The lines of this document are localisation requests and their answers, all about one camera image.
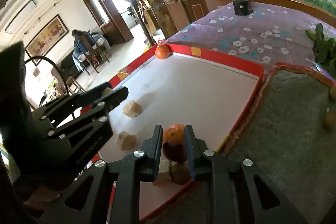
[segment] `white flower print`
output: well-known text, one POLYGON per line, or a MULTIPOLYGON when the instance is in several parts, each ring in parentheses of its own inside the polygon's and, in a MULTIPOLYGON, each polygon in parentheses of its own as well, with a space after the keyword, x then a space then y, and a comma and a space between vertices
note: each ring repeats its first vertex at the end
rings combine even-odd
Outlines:
POLYGON ((270 61, 271 61, 271 58, 270 58, 269 56, 264 56, 264 57, 262 58, 262 62, 263 62, 263 63, 268 64, 268 63, 270 63, 270 61))
POLYGON ((243 43, 241 41, 238 41, 238 40, 234 41, 232 44, 233 44, 233 46, 236 46, 236 47, 240 47, 241 45, 243 45, 243 43))
POLYGON ((289 50, 287 50, 286 48, 281 48, 280 51, 281 51, 283 54, 289 54, 289 50))
POLYGON ((247 53, 249 51, 249 47, 247 46, 240 47, 238 51, 241 53, 247 53))
POLYGON ((228 54, 230 54, 230 55, 236 55, 236 53, 237 53, 237 52, 234 51, 234 50, 231 50, 231 51, 228 52, 228 54))

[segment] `bolt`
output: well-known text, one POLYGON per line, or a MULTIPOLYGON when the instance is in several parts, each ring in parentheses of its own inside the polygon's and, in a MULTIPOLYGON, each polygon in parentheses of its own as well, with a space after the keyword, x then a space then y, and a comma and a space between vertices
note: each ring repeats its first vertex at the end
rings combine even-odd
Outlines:
POLYGON ((97 160, 95 163, 96 167, 103 167, 105 165, 105 161, 104 160, 97 160))
POLYGON ((102 116, 99 118, 99 122, 106 122, 107 121, 107 117, 106 116, 102 116))
POLYGON ((211 157, 211 156, 213 156, 214 154, 215 154, 215 152, 213 151, 213 150, 205 150, 204 151, 204 154, 206 155, 206 156, 208 156, 208 157, 211 157))
POLYGON ((142 157, 144 155, 144 152, 142 150, 136 150, 133 154, 136 157, 142 157))
POLYGON ((246 166, 252 166, 253 162, 249 159, 243 160, 243 164, 246 166))

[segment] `wooden stool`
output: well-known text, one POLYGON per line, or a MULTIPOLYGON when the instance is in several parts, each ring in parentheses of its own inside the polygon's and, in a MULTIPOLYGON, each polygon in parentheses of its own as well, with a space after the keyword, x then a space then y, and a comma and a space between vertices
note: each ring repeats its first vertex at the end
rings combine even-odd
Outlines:
POLYGON ((67 86, 68 86, 68 89, 69 89, 69 93, 70 94, 75 94, 76 92, 78 91, 81 91, 81 92, 85 92, 85 89, 77 82, 77 80, 73 77, 70 77, 68 80, 67 80, 67 86), (75 86, 75 89, 72 90, 70 88, 70 85, 74 85, 75 86))

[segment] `picture frame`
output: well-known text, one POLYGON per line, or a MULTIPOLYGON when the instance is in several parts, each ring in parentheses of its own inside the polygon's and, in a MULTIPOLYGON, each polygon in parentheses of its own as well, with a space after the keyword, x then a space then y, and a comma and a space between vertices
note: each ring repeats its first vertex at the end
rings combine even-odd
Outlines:
MULTIPOLYGON (((45 56, 68 32, 61 17, 56 15, 28 43, 25 47, 26 53, 29 58, 37 55, 45 56)), ((37 66, 42 59, 32 61, 37 66)))

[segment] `red border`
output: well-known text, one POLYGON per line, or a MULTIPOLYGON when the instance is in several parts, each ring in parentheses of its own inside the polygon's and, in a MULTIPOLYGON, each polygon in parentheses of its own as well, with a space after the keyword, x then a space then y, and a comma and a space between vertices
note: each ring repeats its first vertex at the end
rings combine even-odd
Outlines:
MULTIPOLYGON (((201 58, 201 59, 205 59, 205 60, 208 60, 208 61, 212 61, 212 62, 216 62, 216 63, 222 64, 222 65, 226 65, 226 66, 229 66, 229 67, 232 67, 232 68, 235 68, 235 69, 239 69, 241 71, 245 71, 245 72, 248 72, 252 75, 255 75, 255 76, 259 77, 259 79, 257 81, 257 84, 256 84, 256 86, 255 86, 255 88, 254 88, 254 90, 253 90, 245 108, 243 109, 243 111, 239 115, 236 123, 234 124, 230 133, 228 134, 228 136, 232 135, 234 133, 234 131, 236 130, 236 128, 238 127, 241 120, 243 119, 244 115, 248 111, 255 95, 257 94, 257 92, 258 92, 258 90, 259 90, 259 88, 260 88, 260 86, 263 82, 264 67, 261 66, 261 65, 258 65, 256 63, 253 63, 251 61, 244 60, 244 59, 241 59, 239 57, 232 56, 232 55, 229 55, 229 54, 225 54, 223 52, 214 52, 214 51, 211 51, 211 50, 201 48, 200 49, 201 50, 201 56, 198 56, 198 55, 193 55, 192 54, 192 49, 191 49, 190 46, 175 45, 175 44, 165 44, 165 45, 167 45, 169 47, 171 52, 176 52, 176 53, 185 54, 185 55, 189 55, 189 56, 195 56, 195 57, 198 57, 198 58, 201 58)), ((129 72, 130 73, 134 72, 134 70, 136 70, 139 66, 141 66, 143 63, 145 63, 147 60, 149 60, 152 56, 154 56, 156 47, 157 47, 157 45, 152 47, 150 50, 148 50, 147 52, 142 54, 140 57, 135 59, 132 63, 130 63, 127 66, 129 72)), ((115 75, 109 81, 109 83, 111 83, 112 87, 115 87, 121 81, 122 80, 118 77, 118 75, 115 75)), ((86 111, 88 111, 90 109, 91 109, 91 106, 88 106, 86 108, 82 108, 81 109, 81 114, 85 113, 86 111)), ((223 143, 218 148, 218 150, 221 149, 221 147, 224 145, 226 140, 227 140, 227 138, 223 141, 223 143)), ((157 207, 154 211, 152 211, 151 213, 149 213, 145 217, 141 218, 140 221, 144 221, 144 220, 150 218, 151 216, 153 216, 154 214, 156 214, 157 212, 159 212, 164 206, 168 205, 169 203, 174 201, 179 195, 181 195, 183 192, 185 192, 188 189, 188 187, 190 185, 192 185, 192 183, 193 183, 192 181, 189 181, 171 199, 167 200, 161 206, 157 207)), ((115 192, 115 187, 113 186, 112 193, 111 193, 110 204, 113 202, 114 192, 115 192)))

